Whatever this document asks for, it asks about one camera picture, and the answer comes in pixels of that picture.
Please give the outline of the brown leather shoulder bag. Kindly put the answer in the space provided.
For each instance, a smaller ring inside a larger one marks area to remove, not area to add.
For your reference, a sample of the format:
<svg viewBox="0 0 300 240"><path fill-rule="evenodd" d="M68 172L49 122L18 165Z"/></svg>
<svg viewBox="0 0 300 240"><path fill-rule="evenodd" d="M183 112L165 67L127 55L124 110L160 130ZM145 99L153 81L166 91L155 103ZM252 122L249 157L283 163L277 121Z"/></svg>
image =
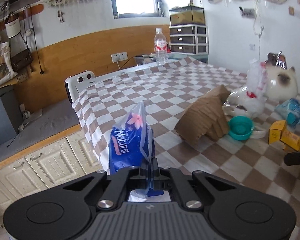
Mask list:
<svg viewBox="0 0 300 240"><path fill-rule="evenodd" d="M33 59L31 56L31 52L29 49L25 49L18 54L11 57L11 65L15 72L20 73L26 67L30 67L30 72L33 72L33 68L31 66Z"/></svg>

